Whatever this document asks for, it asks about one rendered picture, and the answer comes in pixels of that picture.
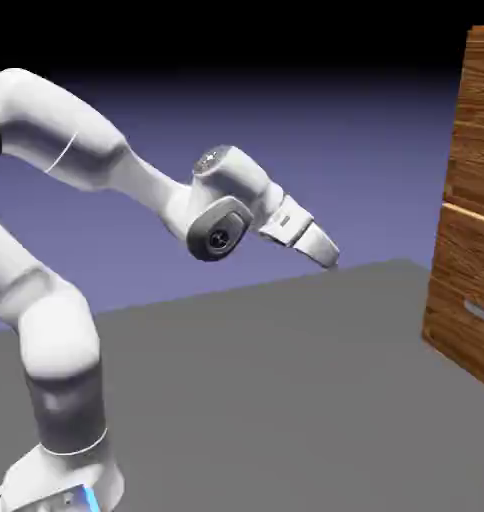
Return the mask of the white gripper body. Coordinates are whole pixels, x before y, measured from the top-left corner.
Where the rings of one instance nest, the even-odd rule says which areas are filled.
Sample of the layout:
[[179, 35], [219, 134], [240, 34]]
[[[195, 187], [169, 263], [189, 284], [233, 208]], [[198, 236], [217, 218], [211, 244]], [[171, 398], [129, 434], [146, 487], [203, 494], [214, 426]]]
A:
[[309, 224], [293, 248], [323, 268], [338, 264], [339, 248], [316, 222]]

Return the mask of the wooden drawer front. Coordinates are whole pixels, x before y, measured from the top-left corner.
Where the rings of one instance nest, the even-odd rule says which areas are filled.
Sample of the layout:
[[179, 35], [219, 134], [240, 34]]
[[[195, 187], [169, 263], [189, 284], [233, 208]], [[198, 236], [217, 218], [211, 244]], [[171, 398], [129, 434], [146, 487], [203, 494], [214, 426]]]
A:
[[453, 126], [443, 198], [484, 216], [484, 126]]
[[464, 307], [484, 308], [484, 216], [441, 207], [422, 336], [484, 384], [484, 321]]

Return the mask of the wooden cabinet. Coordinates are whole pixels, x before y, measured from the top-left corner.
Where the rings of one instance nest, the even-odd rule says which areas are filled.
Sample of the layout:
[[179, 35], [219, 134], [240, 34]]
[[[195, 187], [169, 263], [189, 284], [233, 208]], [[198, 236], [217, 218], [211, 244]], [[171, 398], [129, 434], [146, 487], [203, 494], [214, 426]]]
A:
[[455, 120], [484, 126], [484, 26], [467, 35]]

